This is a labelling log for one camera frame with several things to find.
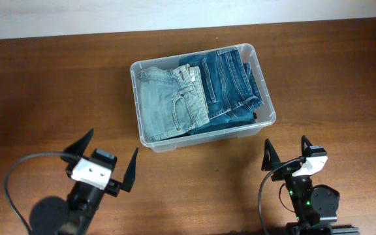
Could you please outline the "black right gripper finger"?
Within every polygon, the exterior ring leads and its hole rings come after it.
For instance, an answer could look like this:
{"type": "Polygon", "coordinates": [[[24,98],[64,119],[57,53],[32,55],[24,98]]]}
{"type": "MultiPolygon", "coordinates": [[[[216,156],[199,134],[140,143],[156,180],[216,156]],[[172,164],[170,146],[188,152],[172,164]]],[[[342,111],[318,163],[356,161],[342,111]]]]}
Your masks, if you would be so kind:
{"type": "Polygon", "coordinates": [[[271,171],[279,167],[281,164],[280,158],[273,147],[270,140],[267,138],[264,142],[264,156],[262,160],[262,171],[271,171]]]}
{"type": "Polygon", "coordinates": [[[311,151],[311,146],[313,144],[308,140],[308,138],[306,137],[306,135],[303,135],[301,137],[301,152],[302,152],[302,156],[309,156],[310,155],[310,151],[311,151]]]}

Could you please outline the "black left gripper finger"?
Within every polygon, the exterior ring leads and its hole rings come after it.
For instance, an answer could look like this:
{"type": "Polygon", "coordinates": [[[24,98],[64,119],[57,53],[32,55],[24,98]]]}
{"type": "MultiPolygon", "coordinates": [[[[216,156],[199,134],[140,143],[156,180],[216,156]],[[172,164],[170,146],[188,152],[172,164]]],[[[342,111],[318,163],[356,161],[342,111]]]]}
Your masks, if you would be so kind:
{"type": "Polygon", "coordinates": [[[131,189],[133,188],[133,185],[135,182],[137,155],[138,155],[138,148],[136,148],[133,153],[131,161],[124,174],[123,181],[121,182],[121,185],[120,185],[120,189],[128,193],[131,192],[131,189]]]}
{"type": "Polygon", "coordinates": [[[66,163],[75,163],[84,156],[84,151],[88,147],[94,134],[94,129],[90,129],[83,137],[75,141],[62,151],[60,158],[66,163]]]}

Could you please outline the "dark blue jeans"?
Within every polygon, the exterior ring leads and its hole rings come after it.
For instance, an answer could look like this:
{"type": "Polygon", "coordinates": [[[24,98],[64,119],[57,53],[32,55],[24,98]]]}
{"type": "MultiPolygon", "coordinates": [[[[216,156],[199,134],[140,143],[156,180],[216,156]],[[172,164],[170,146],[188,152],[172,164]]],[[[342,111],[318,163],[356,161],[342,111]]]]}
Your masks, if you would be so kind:
{"type": "Polygon", "coordinates": [[[190,55],[180,65],[198,67],[210,122],[189,134],[229,129],[255,122],[254,111],[264,104],[249,62],[243,63],[237,48],[205,55],[190,55]]]}

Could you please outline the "light blue jeans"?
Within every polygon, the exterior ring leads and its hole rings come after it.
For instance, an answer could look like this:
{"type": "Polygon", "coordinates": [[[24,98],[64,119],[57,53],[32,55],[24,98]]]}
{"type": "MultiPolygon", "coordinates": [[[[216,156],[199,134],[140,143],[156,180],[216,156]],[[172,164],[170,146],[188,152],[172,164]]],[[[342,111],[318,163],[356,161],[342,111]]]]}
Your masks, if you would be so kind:
{"type": "Polygon", "coordinates": [[[137,81],[146,140],[174,138],[210,122],[198,67],[150,67],[138,73],[137,81]]]}

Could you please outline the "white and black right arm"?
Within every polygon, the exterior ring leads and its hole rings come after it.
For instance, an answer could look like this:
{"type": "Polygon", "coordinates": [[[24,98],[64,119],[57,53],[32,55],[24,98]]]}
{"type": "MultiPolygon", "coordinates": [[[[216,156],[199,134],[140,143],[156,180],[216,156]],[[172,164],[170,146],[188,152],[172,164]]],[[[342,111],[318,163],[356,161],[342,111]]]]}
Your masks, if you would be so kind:
{"type": "Polygon", "coordinates": [[[297,221],[287,223],[285,234],[356,235],[358,227],[334,227],[337,222],[340,193],[327,185],[313,185],[311,176],[320,172],[328,160],[322,146],[314,146],[306,136],[301,137],[301,156],[282,162],[269,139],[264,142],[262,171],[268,174],[260,184],[258,213],[263,233],[269,234],[262,214],[262,192],[267,180],[284,181],[297,221]]]}

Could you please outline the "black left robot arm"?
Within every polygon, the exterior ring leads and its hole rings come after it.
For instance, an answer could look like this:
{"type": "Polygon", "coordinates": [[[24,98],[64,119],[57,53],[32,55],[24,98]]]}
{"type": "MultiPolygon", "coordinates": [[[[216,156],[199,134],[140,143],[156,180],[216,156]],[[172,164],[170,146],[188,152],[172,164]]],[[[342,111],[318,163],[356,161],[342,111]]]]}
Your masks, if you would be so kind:
{"type": "Polygon", "coordinates": [[[67,163],[65,172],[74,180],[67,198],[47,196],[32,208],[29,224],[32,234],[85,234],[104,195],[117,197],[120,191],[130,192],[136,174],[135,149],[122,181],[111,178],[117,157],[102,149],[95,149],[86,157],[94,130],[65,148],[61,159],[67,163]]]}

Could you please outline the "clear plastic storage container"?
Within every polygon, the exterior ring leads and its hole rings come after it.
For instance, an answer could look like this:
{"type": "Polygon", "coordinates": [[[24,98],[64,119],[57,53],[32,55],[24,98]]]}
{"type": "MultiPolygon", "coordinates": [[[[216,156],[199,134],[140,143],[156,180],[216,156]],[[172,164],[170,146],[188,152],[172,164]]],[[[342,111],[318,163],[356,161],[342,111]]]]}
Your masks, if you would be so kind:
{"type": "Polygon", "coordinates": [[[179,60],[181,59],[184,59],[192,55],[205,55],[209,52],[212,52],[213,50],[203,50],[188,54],[172,55],[168,57],[136,61],[131,65],[130,72],[133,84],[134,102],[136,106],[138,132],[140,136],[140,141],[143,146],[151,148],[151,150],[155,153],[173,151],[177,148],[182,148],[185,146],[192,146],[206,142],[224,140],[227,138],[241,138],[245,136],[253,136],[256,135],[263,128],[274,124],[276,120],[276,112],[274,110],[274,106],[272,104],[268,88],[266,86],[266,82],[262,73],[262,69],[255,48],[248,43],[237,44],[235,45],[235,48],[239,50],[242,61],[251,64],[251,70],[253,72],[255,82],[257,83],[258,90],[260,91],[263,100],[263,105],[255,110],[255,113],[257,115],[256,121],[253,124],[243,125],[241,127],[233,127],[229,129],[221,129],[218,131],[212,131],[202,134],[171,138],[170,140],[150,142],[145,137],[143,130],[143,116],[140,104],[140,90],[138,89],[139,82],[136,79],[136,75],[141,70],[147,69],[149,67],[157,67],[159,69],[173,69],[178,66],[179,60]]]}

